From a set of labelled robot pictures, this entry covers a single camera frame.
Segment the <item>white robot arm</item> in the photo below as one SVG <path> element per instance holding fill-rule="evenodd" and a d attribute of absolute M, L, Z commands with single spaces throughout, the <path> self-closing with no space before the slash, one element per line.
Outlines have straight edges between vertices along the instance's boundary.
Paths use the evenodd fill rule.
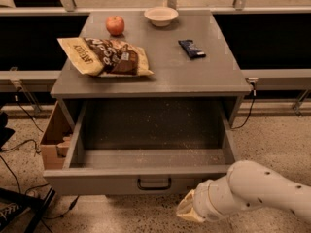
<path fill-rule="evenodd" d="M 215 222 L 263 207 L 310 222 L 311 187 L 288 180 L 257 162 L 237 161 L 225 176 L 191 190 L 179 203 L 176 215 L 193 222 Z"/>

